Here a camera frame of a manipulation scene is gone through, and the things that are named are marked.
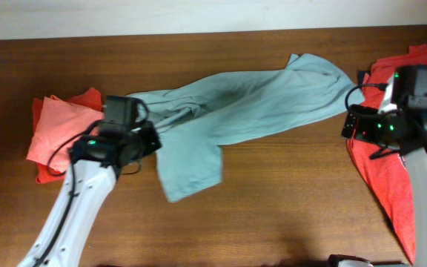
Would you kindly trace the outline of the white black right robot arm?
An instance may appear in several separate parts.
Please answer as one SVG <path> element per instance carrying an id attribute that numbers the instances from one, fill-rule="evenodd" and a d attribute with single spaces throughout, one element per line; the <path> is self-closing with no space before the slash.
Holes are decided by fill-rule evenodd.
<path id="1" fill-rule="evenodd" d="M 365 133 L 371 135 L 377 150 L 370 160 L 401 156 L 411 182 L 415 223 L 414 266 L 427 266 L 427 109 L 392 106 L 376 110 L 347 105 L 347 111 Z"/>

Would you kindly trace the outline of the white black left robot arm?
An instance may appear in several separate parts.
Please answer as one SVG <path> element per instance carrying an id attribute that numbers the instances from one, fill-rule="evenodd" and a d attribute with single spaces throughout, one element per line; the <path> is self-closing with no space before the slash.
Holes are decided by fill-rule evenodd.
<path id="1" fill-rule="evenodd" d="M 63 186 L 20 266 L 77 266 L 99 209 L 126 165 L 161 148 L 151 121 L 132 126 L 96 121 L 69 149 Z"/>

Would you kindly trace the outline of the light blue t-shirt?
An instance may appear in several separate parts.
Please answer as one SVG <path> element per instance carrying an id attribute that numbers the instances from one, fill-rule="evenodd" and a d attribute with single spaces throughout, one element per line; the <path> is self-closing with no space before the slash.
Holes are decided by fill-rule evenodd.
<path id="1" fill-rule="evenodd" d="M 364 102 L 328 60 L 291 55 L 281 70 L 218 73 L 169 90 L 135 93 L 149 108 L 162 147 L 157 172 L 168 202 L 222 181 L 223 145 L 277 134 Z"/>

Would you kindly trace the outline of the red printed t-shirt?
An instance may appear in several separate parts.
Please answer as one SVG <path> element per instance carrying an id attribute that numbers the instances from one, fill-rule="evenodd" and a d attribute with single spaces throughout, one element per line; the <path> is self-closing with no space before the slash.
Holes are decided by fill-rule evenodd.
<path id="1" fill-rule="evenodd" d="M 379 110 L 385 95 L 388 80 L 398 67 L 406 65 L 427 65 L 427 46 L 412 46 L 407 54 L 376 61 L 363 82 L 351 91 L 360 92 L 365 100 L 354 104 L 345 100 L 347 105 L 362 105 Z M 413 265 L 415 258 L 415 223 L 411 182 L 401 156 L 388 159 L 370 160 L 367 156 L 377 150 L 373 143 L 347 139 L 348 152 L 361 177 L 374 192 L 391 221 L 394 232 L 400 241 L 406 256 Z"/>

